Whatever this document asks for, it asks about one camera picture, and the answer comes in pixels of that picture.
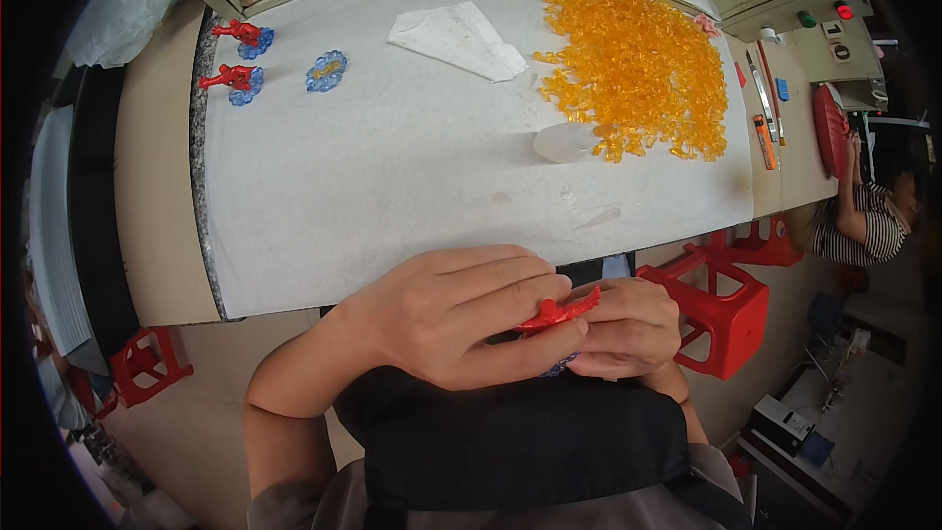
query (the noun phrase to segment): red cushion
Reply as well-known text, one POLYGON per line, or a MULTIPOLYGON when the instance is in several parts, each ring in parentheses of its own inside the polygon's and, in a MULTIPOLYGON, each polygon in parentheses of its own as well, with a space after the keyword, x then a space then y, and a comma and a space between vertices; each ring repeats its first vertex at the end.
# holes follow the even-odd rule
POLYGON ((818 148, 824 168, 831 176, 844 176, 844 136, 847 134, 847 118, 824 84, 815 92, 815 130, 818 133, 818 148))

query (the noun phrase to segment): black apron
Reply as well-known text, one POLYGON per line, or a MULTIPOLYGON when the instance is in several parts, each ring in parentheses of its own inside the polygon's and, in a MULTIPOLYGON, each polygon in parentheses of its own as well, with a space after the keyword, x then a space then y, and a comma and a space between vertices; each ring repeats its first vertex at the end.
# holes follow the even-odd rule
POLYGON ((335 403, 366 449, 367 530, 398 530, 413 511, 545 507, 664 484, 729 530, 745 506, 690 470, 673 399, 632 379, 564 371, 448 392, 393 367, 367 372, 335 403))

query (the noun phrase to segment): orange plastic pieces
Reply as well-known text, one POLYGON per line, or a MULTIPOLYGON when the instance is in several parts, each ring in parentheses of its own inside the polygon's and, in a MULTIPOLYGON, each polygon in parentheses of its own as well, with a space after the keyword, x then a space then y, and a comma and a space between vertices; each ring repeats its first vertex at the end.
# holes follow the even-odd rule
POLYGON ((645 155, 657 142, 683 159, 726 150, 720 53, 699 25, 664 0, 544 0, 547 23, 570 45, 534 53, 559 64, 540 93, 570 121, 599 124, 606 161, 645 155))

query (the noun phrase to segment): blue flower-shaped base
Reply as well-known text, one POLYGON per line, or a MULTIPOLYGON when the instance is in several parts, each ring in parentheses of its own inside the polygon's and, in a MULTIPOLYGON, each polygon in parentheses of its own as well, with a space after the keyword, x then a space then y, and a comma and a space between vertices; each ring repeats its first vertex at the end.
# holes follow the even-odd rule
POLYGON ((326 93, 334 88, 347 70, 347 57, 334 50, 317 58, 307 71, 307 92, 326 93))
POLYGON ((269 29, 267 27, 262 28, 262 34, 258 38, 258 47, 253 48, 252 46, 247 46, 240 43, 238 45, 238 57, 243 60, 254 60, 258 56, 265 53, 268 49, 268 46, 271 45, 271 42, 275 39, 274 29, 269 29))
POLYGON ((249 84, 252 85, 252 88, 249 90, 233 90, 229 89, 229 102, 233 103, 236 107, 241 107, 242 105, 247 105, 252 102, 252 99, 255 98, 255 95, 262 90, 262 84, 265 83, 265 70, 261 66, 255 66, 255 69, 252 71, 252 76, 249 77, 249 84))
POLYGON ((579 356, 579 352, 573 352, 571 355, 565 359, 559 360, 556 364, 553 365, 553 368, 548 371, 540 374, 537 378, 543 378, 544 376, 559 376, 559 373, 566 370, 566 365, 576 359, 579 356))

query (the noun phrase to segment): white container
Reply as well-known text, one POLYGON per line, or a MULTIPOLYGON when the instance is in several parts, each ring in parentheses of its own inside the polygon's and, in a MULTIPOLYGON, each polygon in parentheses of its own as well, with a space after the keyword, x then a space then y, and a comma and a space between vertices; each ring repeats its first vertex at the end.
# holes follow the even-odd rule
POLYGON ((593 133, 592 123, 560 123, 537 132, 533 149, 557 164, 576 161, 592 151, 600 140, 593 133))

